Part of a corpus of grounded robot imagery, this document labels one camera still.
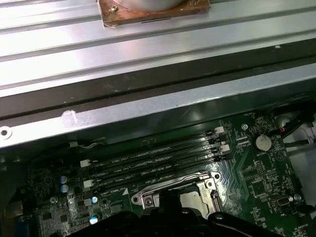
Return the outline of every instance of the white connector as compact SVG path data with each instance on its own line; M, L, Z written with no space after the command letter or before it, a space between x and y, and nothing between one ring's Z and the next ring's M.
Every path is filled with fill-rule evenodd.
M221 152L227 152L230 150L230 147L228 144L221 146Z
M219 134L219 133L223 133L224 132L224 127L221 126L221 127L217 127L214 129L215 133L216 134Z
M90 187L92 187L92 186L93 186L93 179L84 181L84 182L83 182L83 186L84 186L85 188L90 188Z
M85 160L82 160L80 161L80 167L83 168L83 167L87 167L87 166L90 166L90 160L89 159L85 159Z

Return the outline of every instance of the ridged metal surface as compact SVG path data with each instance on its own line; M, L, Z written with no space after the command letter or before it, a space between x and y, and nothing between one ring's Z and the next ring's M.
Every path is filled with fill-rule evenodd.
M316 37L315 0L214 0L104 28L95 0L0 0L0 97Z

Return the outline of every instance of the motherboard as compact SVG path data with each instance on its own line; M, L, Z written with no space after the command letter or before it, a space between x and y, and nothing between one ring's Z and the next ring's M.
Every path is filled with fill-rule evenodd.
M311 218L298 209L305 204L300 182L282 138L269 135L276 129L273 115L251 112L32 166L23 204L34 235L68 236L123 210L140 216L158 205L154 196L140 201L143 190L208 172L218 204L206 205L200 187L190 186L181 193L184 206L205 218L220 208L285 237L307 237Z

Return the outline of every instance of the white wire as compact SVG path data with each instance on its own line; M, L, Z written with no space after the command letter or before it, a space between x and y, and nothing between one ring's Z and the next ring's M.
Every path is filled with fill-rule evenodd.
M95 142L95 143L90 144L89 146L80 146L80 147L84 148L84 149L91 149L99 144L101 144L101 143Z

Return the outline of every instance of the copper base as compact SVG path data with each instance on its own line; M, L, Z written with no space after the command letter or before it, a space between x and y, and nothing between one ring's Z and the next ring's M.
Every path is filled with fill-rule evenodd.
M104 26L107 27L204 13L210 8L208 0L187 0L173 9L159 12L133 11L113 0L99 0L99 6Z

